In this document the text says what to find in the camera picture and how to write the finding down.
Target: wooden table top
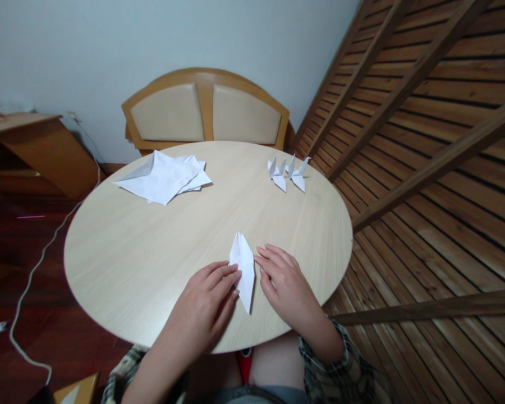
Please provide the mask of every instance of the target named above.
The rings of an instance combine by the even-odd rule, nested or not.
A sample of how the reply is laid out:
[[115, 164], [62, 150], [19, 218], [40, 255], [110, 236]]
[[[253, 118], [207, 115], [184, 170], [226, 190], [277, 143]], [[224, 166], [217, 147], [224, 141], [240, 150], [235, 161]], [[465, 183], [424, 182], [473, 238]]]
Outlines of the wooden table top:
[[[189, 278], [229, 258], [237, 232], [249, 246], [268, 242], [300, 263], [324, 304], [339, 285], [352, 250], [352, 226], [333, 185], [313, 167], [306, 193], [287, 180], [284, 193], [269, 179], [267, 161], [291, 156], [265, 146], [208, 141], [165, 149], [206, 161], [213, 185], [177, 195], [167, 206], [148, 204], [112, 181], [143, 164], [140, 158], [107, 178], [80, 207], [65, 244], [67, 280], [82, 308], [103, 328], [151, 346]], [[259, 267], [251, 314], [238, 301], [213, 352], [236, 351], [290, 328], [269, 305]]]
[[0, 133], [61, 118], [61, 115], [16, 113], [0, 116]]

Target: wooden slatted wall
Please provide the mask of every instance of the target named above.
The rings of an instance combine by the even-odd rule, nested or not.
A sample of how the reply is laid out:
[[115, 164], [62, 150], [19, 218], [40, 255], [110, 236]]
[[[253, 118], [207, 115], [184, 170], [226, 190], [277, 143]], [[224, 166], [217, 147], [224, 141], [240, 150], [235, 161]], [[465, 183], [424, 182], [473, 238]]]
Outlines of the wooden slatted wall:
[[[398, 6], [362, 2], [293, 145], [333, 182], [354, 223], [505, 105], [505, 0], [414, 1], [366, 60]], [[446, 34], [456, 40], [431, 55]], [[397, 100], [424, 58], [429, 71]], [[377, 111], [385, 123], [345, 161]], [[374, 218], [353, 246], [332, 314], [505, 290], [505, 136]], [[505, 403], [505, 315], [348, 330], [402, 402]]]

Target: cushioned chair back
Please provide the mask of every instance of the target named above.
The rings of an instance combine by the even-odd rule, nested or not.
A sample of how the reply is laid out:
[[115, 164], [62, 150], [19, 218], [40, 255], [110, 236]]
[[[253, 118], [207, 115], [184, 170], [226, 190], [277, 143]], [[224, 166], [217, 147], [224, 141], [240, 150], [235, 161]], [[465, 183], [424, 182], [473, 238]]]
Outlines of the cushioned chair back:
[[236, 140], [282, 150], [290, 113], [253, 82], [225, 70], [165, 74], [122, 105], [126, 137], [141, 151], [204, 140]]

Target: power cord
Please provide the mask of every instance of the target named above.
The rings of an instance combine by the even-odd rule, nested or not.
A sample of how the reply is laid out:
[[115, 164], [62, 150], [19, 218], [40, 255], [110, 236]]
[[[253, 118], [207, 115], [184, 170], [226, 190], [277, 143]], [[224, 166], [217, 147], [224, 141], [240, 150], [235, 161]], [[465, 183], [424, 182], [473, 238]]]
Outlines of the power cord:
[[[84, 130], [84, 128], [82, 126], [80, 126], [78, 120], [75, 120], [76, 124], [79, 126], [79, 128], [82, 129], [82, 131], [84, 132], [84, 134], [90, 139], [90, 141], [93, 143], [93, 145], [95, 146], [95, 142], [92, 140], [92, 138], [90, 137], [90, 135], [88, 135], [88, 133]], [[96, 158], [95, 158], [95, 155], [94, 153], [92, 153], [90, 151], [90, 154], [91, 154], [91, 157], [94, 159], [94, 162], [95, 162], [95, 165], [97, 166], [97, 184], [95, 184], [94, 186], [94, 189], [98, 187], [98, 185], [101, 183], [101, 167], [99, 166], [99, 163], [97, 162]], [[13, 336], [13, 331], [15, 330], [15, 326], [17, 325], [17, 321], [19, 319], [19, 315], [21, 313], [21, 305], [22, 305], [22, 300], [24, 299], [24, 297], [26, 296], [26, 294], [28, 293], [28, 290], [30, 289], [30, 286], [32, 284], [32, 278], [34, 276], [34, 272], [36, 271], [36, 269], [39, 268], [39, 266], [41, 265], [41, 263], [43, 262], [43, 260], [45, 259], [45, 253], [47, 252], [47, 248], [50, 247], [50, 245], [52, 243], [54, 243], [54, 241], [56, 240], [56, 236], [58, 235], [58, 231], [60, 231], [60, 229], [66, 224], [67, 220], [69, 219], [69, 216], [71, 216], [73, 214], [73, 212], [86, 200], [86, 198], [84, 198], [82, 201], [80, 201], [79, 203], [77, 203], [75, 205], [75, 207], [67, 214], [67, 216], [65, 217], [65, 219], [63, 220], [62, 224], [60, 224], [60, 226], [58, 226], [58, 228], [54, 231], [54, 236], [52, 237], [52, 239], [48, 242], [48, 244], [46, 246], [43, 247], [43, 250], [41, 251], [41, 258], [39, 259], [38, 263], [35, 265], [35, 267], [32, 268], [32, 270], [30, 271], [30, 275], [28, 276], [28, 283], [26, 284], [26, 288], [24, 289], [24, 292], [22, 293], [21, 297], [19, 298], [19, 301], [17, 302], [17, 310], [15, 311], [15, 317], [13, 318], [13, 322], [11, 323], [11, 328], [10, 328], [10, 341], [11, 343], [13, 344], [13, 346], [15, 347], [15, 349], [17, 350], [17, 352], [22, 356], [22, 358], [28, 362], [30, 365], [32, 366], [37, 366], [37, 367], [40, 367], [40, 368], [44, 368], [47, 370], [47, 372], [49, 373], [49, 375], [47, 376], [47, 382], [45, 383], [45, 385], [48, 385], [49, 382], [51, 381], [51, 376], [52, 376], [52, 366], [48, 365], [48, 364], [45, 364], [45, 363], [42, 363], [42, 362], [37, 362], [33, 359], [31, 359], [27, 353], [20, 347], [20, 345], [17, 343], [17, 341], [15, 341], [15, 337]]]

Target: white wall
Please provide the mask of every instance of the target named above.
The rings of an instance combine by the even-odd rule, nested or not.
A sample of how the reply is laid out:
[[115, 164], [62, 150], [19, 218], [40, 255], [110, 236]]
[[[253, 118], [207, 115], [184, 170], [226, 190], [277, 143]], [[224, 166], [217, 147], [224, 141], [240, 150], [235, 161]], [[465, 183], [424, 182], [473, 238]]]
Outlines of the white wall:
[[0, 0], [0, 107], [75, 111], [99, 159], [127, 163], [139, 153], [121, 103], [169, 71], [217, 67], [263, 87], [297, 130], [357, 3]]

